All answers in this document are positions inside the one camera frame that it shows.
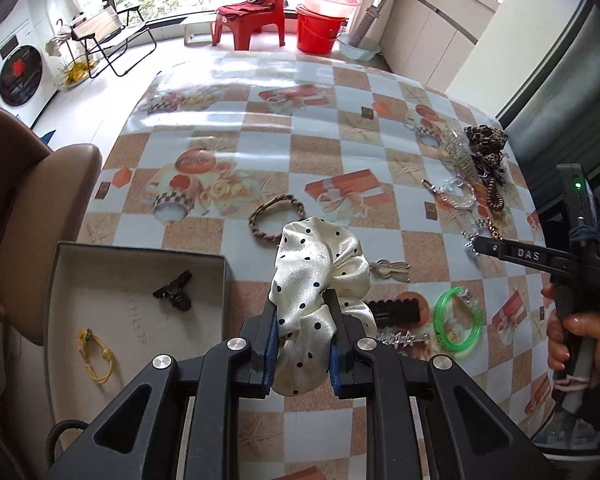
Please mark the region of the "person's right hand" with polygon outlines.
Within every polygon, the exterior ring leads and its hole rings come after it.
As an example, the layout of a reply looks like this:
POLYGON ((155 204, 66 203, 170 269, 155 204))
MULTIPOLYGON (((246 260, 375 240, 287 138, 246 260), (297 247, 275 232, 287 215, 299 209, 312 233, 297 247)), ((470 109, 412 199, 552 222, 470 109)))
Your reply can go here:
POLYGON ((547 322, 548 365, 554 398, 600 393, 600 292, 550 284, 542 295, 555 303, 547 322))

